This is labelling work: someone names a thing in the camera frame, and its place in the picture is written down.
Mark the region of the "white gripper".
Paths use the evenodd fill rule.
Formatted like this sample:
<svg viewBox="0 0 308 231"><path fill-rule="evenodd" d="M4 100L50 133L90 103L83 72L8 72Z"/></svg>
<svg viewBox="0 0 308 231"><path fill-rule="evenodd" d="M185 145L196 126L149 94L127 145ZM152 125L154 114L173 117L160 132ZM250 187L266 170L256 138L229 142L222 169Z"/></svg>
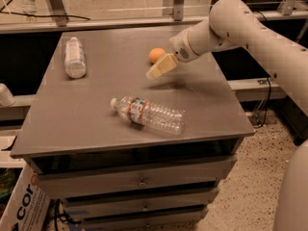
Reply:
<svg viewBox="0 0 308 231"><path fill-rule="evenodd" d="M189 43L189 30L185 29L169 39L171 53L165 53L146 72L148 80L156 79L173 70L179 62L189 63L198 58Z"/></svg>

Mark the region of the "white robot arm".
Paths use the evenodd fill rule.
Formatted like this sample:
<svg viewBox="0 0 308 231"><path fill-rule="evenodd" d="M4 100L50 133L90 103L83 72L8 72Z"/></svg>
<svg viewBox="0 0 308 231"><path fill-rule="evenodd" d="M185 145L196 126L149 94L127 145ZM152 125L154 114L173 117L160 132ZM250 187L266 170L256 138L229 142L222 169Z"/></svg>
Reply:
<svg viewBox="0 0 308 231"><path fill-rule="evenodd" d="M308 50L264 26L242 0L218 0L203 21L170 39L171 52L146 73L150 80L208 52L241 47L308 115ZM308 141L288 163L273 231L308 231Z"/></svg>

